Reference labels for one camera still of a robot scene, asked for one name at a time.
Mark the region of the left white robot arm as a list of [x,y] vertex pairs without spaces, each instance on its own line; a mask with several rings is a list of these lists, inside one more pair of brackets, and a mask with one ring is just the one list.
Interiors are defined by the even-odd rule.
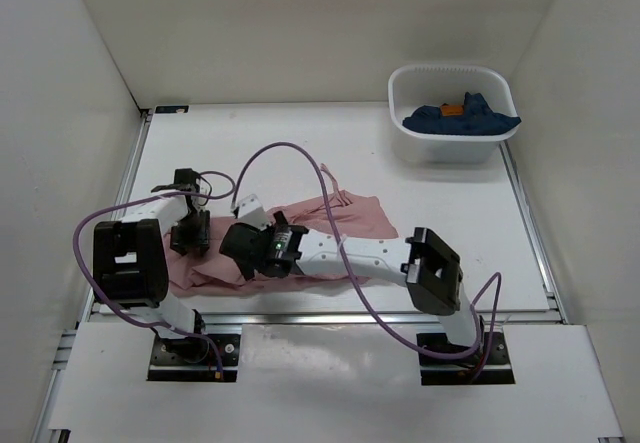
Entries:
[[201,315],[169,290],[167,249],[203,256],[210,248],[210,212],[195,195],[202,177],[177,169],[169,185],[152,189],[159,199],[144,203],[119,221],[96,224],[93,278],[108,299],[142,323],[166,322],[154,331],[166,351],[188,364],[213,352]]

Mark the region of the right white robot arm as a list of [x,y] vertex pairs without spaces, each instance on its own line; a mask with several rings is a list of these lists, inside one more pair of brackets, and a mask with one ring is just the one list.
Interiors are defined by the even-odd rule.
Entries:
[[394,338],[420,354],[444,361],[470,363],[485,350],[482,320],[464,291],[460,257],[430,229],[417,227],[406,239],[349,238],[292,225],[277,216],[275,223],[264,228],[234,223],[222,239],[220,253],[231,258],[246,279],[257,273],[269,278],[345,275],[367,311],[387,332],[391,328],[369,304],[360,280],[401,285],[416,310],[438,318],[450,353],[421,348],[398,334]]

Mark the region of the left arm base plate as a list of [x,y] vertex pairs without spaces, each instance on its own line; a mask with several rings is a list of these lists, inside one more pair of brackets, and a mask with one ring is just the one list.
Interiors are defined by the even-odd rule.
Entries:
[[239,333],[210,333],[212,346],[198,338],[154,338],[147,380],[152,382],[234,383],[241,349]]

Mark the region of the pink trousers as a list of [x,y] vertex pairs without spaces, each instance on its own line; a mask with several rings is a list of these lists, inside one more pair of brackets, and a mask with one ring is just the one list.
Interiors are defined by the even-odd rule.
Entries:
[[[395,239],[396,228],[387,218],[375,196],[365,197],[339,188],[337,180],[325,165],[321,171],[329,178],[332,190],[329,203],[341,233],[349,238]],[[169,237],[164,238],[165,256],[169,274],[169,288],[178,297],[196,295],[240,297],[263,293],[302,291],[314,286],[336,287],[344,274],[324,274],[313,277],[291,275],[284,279],[256,275],[245,280],[237,265],[219,253],[222,239],[234,222],[231,216],[213,217],[210,222],[210,249],[202,257],[185,255],[169,248]]]

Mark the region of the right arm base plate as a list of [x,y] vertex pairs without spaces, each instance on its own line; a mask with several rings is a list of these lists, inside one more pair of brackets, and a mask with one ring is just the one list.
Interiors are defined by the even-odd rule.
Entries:
[[493,333],[484,366],[482,349],[457,360],[440,360],[419,355],[422,386],[511,385],[515,383],[504,333]]

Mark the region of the white plastic basket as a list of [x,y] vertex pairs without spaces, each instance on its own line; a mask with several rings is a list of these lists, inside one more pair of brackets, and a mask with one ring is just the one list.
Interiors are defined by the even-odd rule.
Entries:
[[505,78],[474,65],[401,67],[388,103],[394,151],[415,164],[484,163],[521,124]]

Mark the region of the dark blue trousers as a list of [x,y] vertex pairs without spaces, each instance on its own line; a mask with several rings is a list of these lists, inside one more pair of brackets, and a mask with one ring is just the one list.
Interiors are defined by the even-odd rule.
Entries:
[[466,92],[461,105],[423,105],[402,126],[419,134],[482,137],[505,134],[520,123],[518,116],[494,112],[481,93]]

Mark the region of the black corner label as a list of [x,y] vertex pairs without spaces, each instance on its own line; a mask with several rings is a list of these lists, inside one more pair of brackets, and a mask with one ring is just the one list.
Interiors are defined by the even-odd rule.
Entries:
[[184,114],[189,111],[189,105],[160,105],[154,109],[155,114]]

